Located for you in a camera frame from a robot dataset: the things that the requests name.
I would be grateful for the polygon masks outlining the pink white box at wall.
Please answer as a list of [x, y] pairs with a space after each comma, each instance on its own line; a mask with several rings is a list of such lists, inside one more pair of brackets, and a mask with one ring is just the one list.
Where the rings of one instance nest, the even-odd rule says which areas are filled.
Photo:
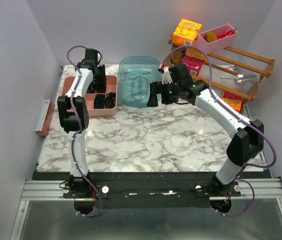
[[44, 100], [39, 116], [35, 132], [41, 136], [47, 136], [50, 130], [50, 125], [55, 110], [55, 104], [50, 99]]

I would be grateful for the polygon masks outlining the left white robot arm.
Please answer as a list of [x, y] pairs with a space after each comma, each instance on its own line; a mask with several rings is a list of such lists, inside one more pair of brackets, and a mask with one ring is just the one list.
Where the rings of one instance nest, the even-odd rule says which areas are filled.
[[[85, 50], [84, 58], [78, 64], [70, 60], [70, 52], [76, 48]], [[89, 113], [85, 96], [89, 85], [99, 76], [99, 65], [102, 54], [93, 48], [77, 45], [66, 54], [69, 63], [75, 68], [75, 77], [70, 89], [57, 98], [57, 109], [60, 126], [66, 132], [71, 154], [71, 171], [68, 181], [70, 191], [80, 197], [88, 197], [91, 193], [101, 198], [99, 191], [89, 179], [89, 167], [86, 159], [85, 134], [89, 126]]]

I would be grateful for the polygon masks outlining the wooden tiered shelf rack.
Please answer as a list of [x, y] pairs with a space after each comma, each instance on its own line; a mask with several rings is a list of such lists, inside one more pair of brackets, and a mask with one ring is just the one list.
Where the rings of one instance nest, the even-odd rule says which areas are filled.
[[[248, 71], [250, 74], [257, 75], [261, 80], [264, 78], [269, 78], [275, 67], [275, 59], [269, 59], [248, 51], [241, 50], [232, 46], [224, 48], [225, 51], [238, 54], [240, 56], [252, 59], [257, 61], [259, 64], [266, 64], [265, 69], [261, 69], [259, 66], [254, 67], [246, 63], [239, 62], [237, 60], [228, 58], [226, 56], [209, 53], [207, 57], [204, 57], [199, 51], [192, 49], [190, 47], [181, 47], [183, 50], [188, 52], [194, 52], [195, 56], [199, 56], [203, 60], [203, 65], [198, 75], [194, 73], [191, 74], [193, 80], [203, 80], [207, 84], [210, 80], [210, 69], [209, 64], [211, 63], [212, 67], [212, 86], [216, 87], [222, 91], [226, 91], [232, 94], [235, 94], [242, 98], [240, 113], [244, 112], [244, 109], [249, 101], [253, 101], [256, 98], [259, 83], [249, 83], [246, 85], [237, 85], [230, 79], [221, 79], [221, 76], [234, 77], [240, 75], [244, 70]], [[212, 60], [218, 60], [221, 62], [221, 65], [213, 64]]]

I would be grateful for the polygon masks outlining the orange pink box lower right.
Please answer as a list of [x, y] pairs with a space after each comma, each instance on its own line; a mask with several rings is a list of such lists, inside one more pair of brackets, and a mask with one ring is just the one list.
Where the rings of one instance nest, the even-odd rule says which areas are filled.
[[223, 91], [222, 100], [227, 103], [235, 111], [240, 112], [242, 108], [243, 98], [234, 93]]

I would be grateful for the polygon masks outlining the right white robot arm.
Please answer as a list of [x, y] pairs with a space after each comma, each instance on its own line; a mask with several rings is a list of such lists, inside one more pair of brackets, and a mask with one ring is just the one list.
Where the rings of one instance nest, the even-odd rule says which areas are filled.
[[185, 100], [210, 115], [231, 138], [226, 149], [227, 159], [207, 184], [209, 193], [224, 195], [246, 164], [263, 150], [263, 123], [251, 121], [233, 110], [203, 80], [194, 81], [183, 63], [172, 67], [160, 65], [158, 72], [159, 81], [149, 85], [147, 107], [158, 106], [158, 95], [164, 105]]

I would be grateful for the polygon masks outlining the pink compartment organizer tray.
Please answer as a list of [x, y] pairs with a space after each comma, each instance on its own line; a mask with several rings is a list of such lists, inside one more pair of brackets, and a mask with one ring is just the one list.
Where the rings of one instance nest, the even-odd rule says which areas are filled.
[[117, 113], [118, 81], [115, 75], [107, 75], [105, 90], [98, 92], [89, 87], [85, 95], [85, 104], [90, 117], [114, 116]]

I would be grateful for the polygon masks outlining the pink box middle shelf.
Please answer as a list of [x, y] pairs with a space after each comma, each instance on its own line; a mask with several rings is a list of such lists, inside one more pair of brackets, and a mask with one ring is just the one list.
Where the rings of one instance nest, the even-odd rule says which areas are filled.
[[196, 50], [189, 50], [182, 63], [185, 64], [190, 74], [198, 76], [205, 61], [206, 58], [202, 53]]

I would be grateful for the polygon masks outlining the blue transparent plastic tub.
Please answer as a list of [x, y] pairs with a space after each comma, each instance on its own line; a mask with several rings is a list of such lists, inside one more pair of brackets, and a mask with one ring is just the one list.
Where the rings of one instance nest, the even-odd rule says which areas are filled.
[[132, 108], [145, 108], [150, 98], [150, 84], [161, 80], [159, 60], [150, 56], [129, 56], [118, 68], [118, 99]]

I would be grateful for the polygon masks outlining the orange box top shelf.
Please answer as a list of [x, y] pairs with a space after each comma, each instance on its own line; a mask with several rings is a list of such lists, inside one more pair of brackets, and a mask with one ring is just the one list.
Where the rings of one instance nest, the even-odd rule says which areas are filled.
[[201, 23], [182, 19], [174, 30], [171, 41], [176, 44], [191, 46], [198, 38], [202, 26]]

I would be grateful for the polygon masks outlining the teal black rolled tie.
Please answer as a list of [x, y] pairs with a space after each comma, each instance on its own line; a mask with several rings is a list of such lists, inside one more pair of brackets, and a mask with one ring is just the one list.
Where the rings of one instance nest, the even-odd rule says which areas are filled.
[[106, 96], [103, 94], [97, 94], [94, 98], [93, 108], [104, 109], [106, 105]]

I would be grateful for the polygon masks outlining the brown round toy fruit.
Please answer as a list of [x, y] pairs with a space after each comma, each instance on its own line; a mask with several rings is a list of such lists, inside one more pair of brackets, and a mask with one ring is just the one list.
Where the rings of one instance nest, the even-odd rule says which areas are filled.
[[214, 41], [217, 41], [217, 34], [214, 31], [208, 32], [205, 36], [204, 39], [207, 43], [212, 43]]

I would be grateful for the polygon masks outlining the red toy pepper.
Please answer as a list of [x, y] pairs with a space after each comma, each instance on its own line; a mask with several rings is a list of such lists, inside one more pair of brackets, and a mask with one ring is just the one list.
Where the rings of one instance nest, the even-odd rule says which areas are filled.
[[217, 39], [220, 40], [220, 39], [223, 39], [223, 38], [225, 38], [225, 37], [234, 35], [234, 34], [236, 34], [236, 32], [237, 32], [237, 28], [231, 29], [231, 30], [227, 31], [227, 32], [224, 33], [224, 34], [218, 35], [218, 36], [217, 36]]

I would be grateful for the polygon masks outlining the pink rectangular bin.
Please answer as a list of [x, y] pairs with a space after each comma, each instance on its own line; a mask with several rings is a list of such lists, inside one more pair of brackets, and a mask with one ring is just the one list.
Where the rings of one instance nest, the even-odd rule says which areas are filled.
[[193, 45], [207, 55], [230, 47], [234, 43], [237, 35], [237, 28], [227, 23], [201, 32]]

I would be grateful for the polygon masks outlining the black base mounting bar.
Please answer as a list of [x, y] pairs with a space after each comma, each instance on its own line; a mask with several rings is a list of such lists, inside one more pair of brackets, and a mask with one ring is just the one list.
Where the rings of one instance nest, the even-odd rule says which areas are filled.
[[213, 172], [92, 172], [90, 182], [69, 177], [63, 197], [102, 209], [209, 208], [211, 201], [239, 197], [234, 181], [219, 186]]

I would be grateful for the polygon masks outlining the black yellow rolled tie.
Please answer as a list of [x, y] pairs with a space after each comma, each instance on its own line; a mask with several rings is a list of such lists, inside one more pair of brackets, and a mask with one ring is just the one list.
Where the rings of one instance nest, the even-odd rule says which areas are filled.
[[116, 93], [110, 92], [105, 98], [105, 108], [113, 109], [116, 106]]

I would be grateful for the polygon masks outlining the metal scoop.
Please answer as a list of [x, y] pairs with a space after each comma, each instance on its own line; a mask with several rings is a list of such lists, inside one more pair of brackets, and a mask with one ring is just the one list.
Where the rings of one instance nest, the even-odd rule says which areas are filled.
[[238, 74], [235, 76], [220, 76], [220, 79], [233, 80], [238, 86], [258, 84], [261, 79], [258, 75], [254, 74]]

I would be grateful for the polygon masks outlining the dark blue rolled tie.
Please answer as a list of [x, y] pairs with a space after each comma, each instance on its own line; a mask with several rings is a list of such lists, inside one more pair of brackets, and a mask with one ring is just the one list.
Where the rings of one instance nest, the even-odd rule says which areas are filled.
[[87, 94], [94, 94], [96, 91], [96, 87], [95, 85], [93, 85], [92, 83], [88, 86], [86, 93]]

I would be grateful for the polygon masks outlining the yellow label can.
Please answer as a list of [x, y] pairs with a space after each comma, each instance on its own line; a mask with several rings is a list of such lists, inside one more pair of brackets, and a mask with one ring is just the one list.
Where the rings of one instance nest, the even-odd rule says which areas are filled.
[[187, 49], [181, 48], [174, 51], [170, 57], [170, 62], [173, 65], [181, 64], [186, 56]]

